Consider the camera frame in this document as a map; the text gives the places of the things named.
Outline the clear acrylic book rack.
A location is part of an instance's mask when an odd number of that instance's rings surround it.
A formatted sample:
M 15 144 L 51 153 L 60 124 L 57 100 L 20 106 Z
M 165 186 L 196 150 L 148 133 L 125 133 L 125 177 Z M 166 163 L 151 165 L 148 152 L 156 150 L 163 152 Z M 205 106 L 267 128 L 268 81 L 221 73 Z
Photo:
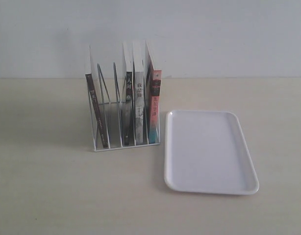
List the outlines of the clear acrylic book rack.
M 144 67 L 144 118 L 143 118 L 143 143 L 140 145 L 136 144 L 136 136 L 135 136 L 135 95 L 134 95 L 134 69 L 132 72 L 132 109 L 131 109 L 131 130 L 129 136 L 129 145 L 124 146 L 124 135 L 123 135 L 123 87 L 124 87 L 124 72 L 123 67 L 121 73 L 117 73 L 117 66 L 113 65 L 113 83 L 107 85 L 106 80 L 103 76 L 102 69 L 100 64 L 95 64 L 95 70 L 98 72 L 98 80 L 95 82 L 97 92 L 100 93 L 99 100 L 103 101 L 103 104 L 100 103 L 100 108 L 104 110 L 104 117 L 106 123 L 106 129 L 108 134 L 108 148 L 103 148 L 101 144 L 100 137 L 97 139 L 97 148 L 95 148 L 95 137 L 96 134 L 93 132 L 96 131 L 96 121 L 95 115 L 92 107 L 90 108 L 91 115 L 91 125 L 92 125 L 92 138 L 94 151 L 107 151 L 107 150 L 116 150 L 116 149 L 124 149 L 124 148 L 133 148 L 140 146 L 148 146 L 148 145 L 158 145 L 160 144 L 160 115 L 158 117 L 157 124 L 157 142 L 150 144 L 148 138 L 148 121 L 147 121 L 147 109 L 146 109 L 146 73 L 145 73 L 145 44 L 140 43 L 142 61 Z M 133 65 L 133 52 L 132 45 L 129 46 L 129 54 L 131 57 L 132 68 Z

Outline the pink teal spine book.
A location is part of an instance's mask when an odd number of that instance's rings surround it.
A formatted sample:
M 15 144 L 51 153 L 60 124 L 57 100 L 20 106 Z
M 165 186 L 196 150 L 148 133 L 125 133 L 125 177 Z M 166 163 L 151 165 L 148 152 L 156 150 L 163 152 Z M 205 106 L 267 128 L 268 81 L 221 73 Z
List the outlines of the pink teal spine book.
M 145 44 L 145 66 L 148 138 L 149 143 L 153 144 L 157 142 L 162 69 L 156 60 L 153 46 L 148 41 Z

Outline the grey white spine book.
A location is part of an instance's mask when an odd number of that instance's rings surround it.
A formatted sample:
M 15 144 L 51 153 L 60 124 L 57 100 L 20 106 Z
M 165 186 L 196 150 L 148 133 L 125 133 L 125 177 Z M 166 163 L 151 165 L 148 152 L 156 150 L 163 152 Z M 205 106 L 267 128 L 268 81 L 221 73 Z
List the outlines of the grey white spine book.
M 135 101 L 135 136 L 136 144 L 143 143 L 143 118 L 144 118 L 144 67 L 141 47 L 138 41 L 132 43 L 134 65 L 134 101 Z

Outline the black spine book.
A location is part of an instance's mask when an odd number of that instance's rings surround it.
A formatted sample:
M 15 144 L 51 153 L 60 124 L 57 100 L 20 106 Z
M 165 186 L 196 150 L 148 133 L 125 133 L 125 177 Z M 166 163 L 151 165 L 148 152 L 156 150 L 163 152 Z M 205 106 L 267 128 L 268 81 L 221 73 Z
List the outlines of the black spine book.
M 129 145 L 129 136 L 131 130 L 131 109 L 132 109 L 132 63 L 129 54 L 128 45 L 123 42 L 123 72 L 124 72 L 124 87 L 123 87 L 123 135 L 124 146 Z

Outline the dark brown spine book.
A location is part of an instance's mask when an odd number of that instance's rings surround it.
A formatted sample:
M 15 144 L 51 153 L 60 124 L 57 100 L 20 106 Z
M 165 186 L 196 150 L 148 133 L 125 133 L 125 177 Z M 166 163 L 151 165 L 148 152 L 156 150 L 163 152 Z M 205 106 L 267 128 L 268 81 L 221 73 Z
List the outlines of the dark brown spine book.
M 100 137 L 101 144 L 103 148 L 108 148 L 108 134 L 106 129 L 104 110 L 100 108 L 100 103 L 103 104 L 103 101 L 99 100 L 100 93 L 97 92 L 96 84 L 98 80 L 98 72 L 95 70 L 91 47 L 89 46 L 88 58 L 85 62 L 85 78 L 87 82 L 88 95 L 90 99 L 90 107 L 92 107 L 95 115 L 96 121 L 96 131 L 93 133 L 96 134 L 95 137 L 95 148 L 97 148 L 97 139 Z

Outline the white plastic tray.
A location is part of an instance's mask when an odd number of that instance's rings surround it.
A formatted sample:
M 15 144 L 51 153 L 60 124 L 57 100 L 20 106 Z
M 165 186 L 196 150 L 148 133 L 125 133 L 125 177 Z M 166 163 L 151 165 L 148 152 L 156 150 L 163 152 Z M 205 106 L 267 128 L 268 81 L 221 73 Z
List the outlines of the white plastic tray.
M 169 111 L 164 181 L 179 192 L 257 193 L 259 180 L 238 117 L 226 111 Z

